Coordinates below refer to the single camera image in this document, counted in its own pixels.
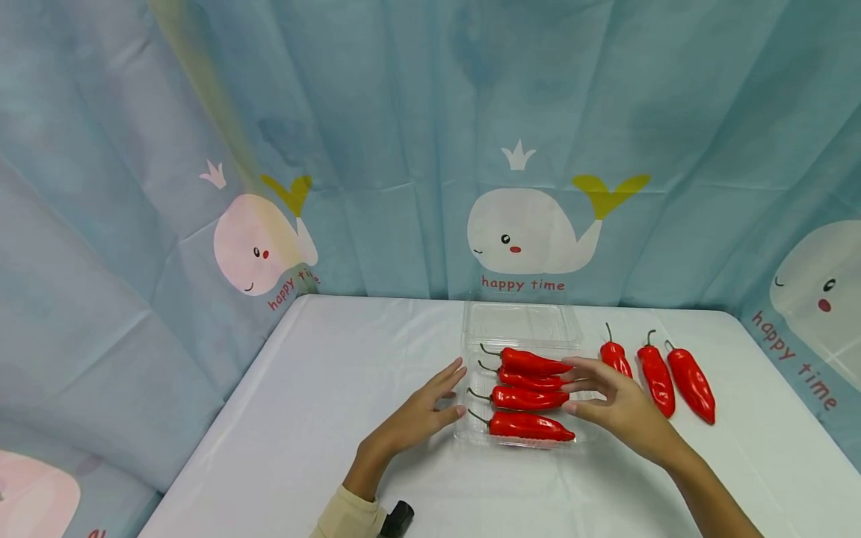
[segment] left hand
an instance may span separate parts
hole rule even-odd
[[[467,412],[463,405],[453,405],[442,411],[436,409],[439,399],[455,396],[452,389],[467,374],[462,364],[463,359],[458,357],[446,369],[430,378],[386,422],[380,424],[363,444],[391,458],[427,441],[442,428],[462,418]]]

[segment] green stem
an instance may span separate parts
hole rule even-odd
[[[479,417],[478,415],[476,415],[475,413],[473,413],[473,410],[471,410],[471,409],[467,409],[467,412],[468,412],[470,415],[472,415],[473,417],[478,418],[478,419],[479,419],[481,422],[483,422],[484,424],[487,424],[487,427],[488,427],[488,428],[490,428],[490,421],[489,421],[489,420],[485,420],[484,418]]]
[[[470,387],[470,388],[468,388],[468,389],[467,389],[467,393],[472,394],[473,396],[475,396],[475,398],[486,399],[488,402],[491,402],[491,403],[493,402],[493,400],[492,400],[490,397],[488,397],[488,396],[481,396],[480,394],[476,394],[476,393],[474,393],[474,392],[473,392],[473,388],[472,388],[472,387]]]
[[[487,349],[484,349],[484,344],[483,344],[483,343],[480,343],[480,344],[479,344],[479,346],[481,346],[481,350],[482,350],[482,351],[484,351],[485,353],[487,353],[488,355],[495,355],[495,356],[498,356],[498,357],[501,357],[501,356],[502,356],[502,354],[501,354],[501,353],[491,353],[491,352],[490,352],[490,351],[488,351]]]
[[[487,367],[487,366],[485,366],[484,364],[481,364],[481,361],[479,361],[479,366],[481,366],[481,367],[482,367],[482,368],[484,368],[485,370],[488,370],[488,371],[490,371],[490,372],[494,372],[495,374],[498,374],[498,373],[499,373],[499,370],[494,370],[493,368],[488,368],[488,367]]]

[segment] right hand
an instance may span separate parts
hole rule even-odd
[[[666,467],[688,447],[636,381],[595,359],[569,357],[572,367],[561,377],[567,393],[595,391],[606,399],[571,400],[562,409],[597,424],[642,457]]]

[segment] white crown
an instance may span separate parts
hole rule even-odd
[[[523,153],[523,141],[517,141],[517,147],[514,148],[514,151],[509,150],[508,148],[502,148],[502,152],[508,157],[508,164],[511,166],[512,170],[526,170],[526,161],[530,160],[535,154],[535,150],[529,150],[526,153]]]

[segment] white table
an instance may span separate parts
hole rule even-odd
[[[609,321],[633,354],[660,328],[709,378],[717,425],[683,400],[672,422],[765,536],[859,536],[861,478],[756,343],[721,312],[576,307],[584,355]],[[459,301],[298,299],[192,455],[142,538],[304,538],[356,445],[460,352]],[[697,536],[672,482],[611,437],[563,454],[483,448],[444,431],[381,488],[409,538]]]

